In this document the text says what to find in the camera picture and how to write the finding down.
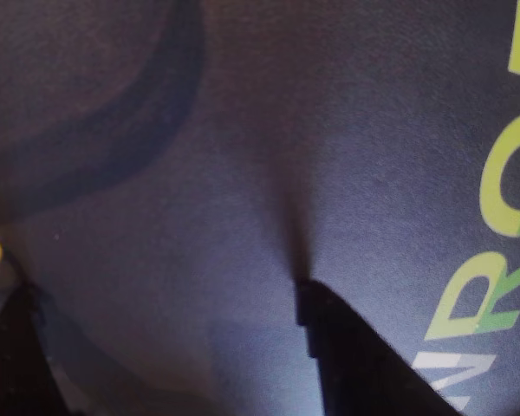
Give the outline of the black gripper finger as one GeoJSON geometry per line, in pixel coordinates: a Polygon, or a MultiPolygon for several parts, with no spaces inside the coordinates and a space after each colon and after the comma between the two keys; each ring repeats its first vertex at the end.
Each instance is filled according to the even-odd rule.
{"type": "Polygon", "coordinates": [[[12,291],[0,310],[0,415],[68,415],[34,324],[33,287],[12,291]]]}
{"type": "Polygon", "coordinates": [[[296,284],[296,315],[317,363],[326,415],[458,414],[325,284],[296,284]]]}

